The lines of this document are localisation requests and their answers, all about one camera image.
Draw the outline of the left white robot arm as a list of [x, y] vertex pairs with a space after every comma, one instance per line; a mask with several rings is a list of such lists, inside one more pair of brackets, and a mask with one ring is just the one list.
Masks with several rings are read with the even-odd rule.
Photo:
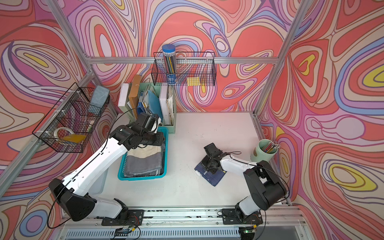
[[91, 197], [94, 182], [121, 156], [139, 146], [162, 146], [164, 134], [158, 132], [161, 118], [157, 114], [141, 113], [138, 119], [120, 125], [105, 143], [80, 167], [63, 180], [53, 179], [49, 188], [69, 218], [78, 222], [85, 218], [108, 218], [123, 223], [129, 219], [128, 207], [118, 199]]

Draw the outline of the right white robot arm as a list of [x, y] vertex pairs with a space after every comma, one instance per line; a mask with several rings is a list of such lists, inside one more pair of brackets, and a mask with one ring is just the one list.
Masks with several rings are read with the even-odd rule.
[[224, 152], [211, 143], [204, 147], [206, 155], [195, 167], [195, 172], [212, 186], [216, 186], [226, 173], [245, 178], [249, 196], [235, 205], [232, 218], [244, 221], [256, 212], [268, 210], [288, 193], [284, 180], [269, 162], [247, 162], [236, 158], [239, 152]]

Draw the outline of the navy pillowcase with yellow stripe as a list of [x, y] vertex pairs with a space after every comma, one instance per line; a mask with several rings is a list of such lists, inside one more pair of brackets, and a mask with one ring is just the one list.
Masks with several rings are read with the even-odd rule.
[[213, 187], [217, 186], [226, 174], [226, 171], [221, 170], [218, 170], [215, 174], [212, 174], [211, 172], [207, 171], [201, 163], [195, 167], [195, 172], [199, 176], [203, 177]]

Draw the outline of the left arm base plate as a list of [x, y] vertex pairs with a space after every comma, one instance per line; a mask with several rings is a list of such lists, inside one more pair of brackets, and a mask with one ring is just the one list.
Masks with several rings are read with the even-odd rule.
[[122, 210], [115, 218], [103, 218], [102, 226], [141, 226], [144, 210]]

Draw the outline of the beige and grey pillowcase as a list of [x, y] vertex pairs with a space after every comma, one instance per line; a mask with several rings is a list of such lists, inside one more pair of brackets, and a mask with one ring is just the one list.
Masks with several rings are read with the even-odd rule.
[[163, 170], [163, 146], [146, 146], [127, 152], [124, 177], [159, 176]]

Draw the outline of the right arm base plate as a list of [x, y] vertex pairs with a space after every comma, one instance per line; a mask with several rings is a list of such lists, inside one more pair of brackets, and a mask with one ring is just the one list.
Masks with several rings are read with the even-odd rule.
[[243, 215], [236, 209], [221, 209], [218, 215], [222, 217], [224, 225], [261, 225], [264, 223], [260, 211], [249, 216]]

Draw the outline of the teal plastic basket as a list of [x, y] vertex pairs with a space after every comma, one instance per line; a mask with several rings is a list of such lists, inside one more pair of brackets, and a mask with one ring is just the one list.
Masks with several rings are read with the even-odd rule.
[[162, 132], [164, 134], [164, 137], [165, 137], [165, 141], [163, 143], [163, 147], [164, 147], [164, 151], [163, 151], [163, 170], [164, 172], [159, 175], [159, 176], [150, 176], [150, 177], [136, 177], [136, 178], [126, 178], [124, 177], [124, 168], [126, 166], [126, 157], [127, 157], [127, 153], [125, 153], [122, 157], [122, 160], [121, 160], [121, 164], [120, 164], [120, 168], [119, 168], [119, 171], [118, 171], [118, 178], [119, 180], [121, 181], [141, 181], [141, 180], [153, 180], [153, 179], [159, 179], [159, 178], [162, 178], [166, 175], [167, 173], [167, 157], [168, 157], [168, 135], [169, 135], [169, 131], [167, 128], [165, 127], [159, 127], [158, 128], [158, 132]]

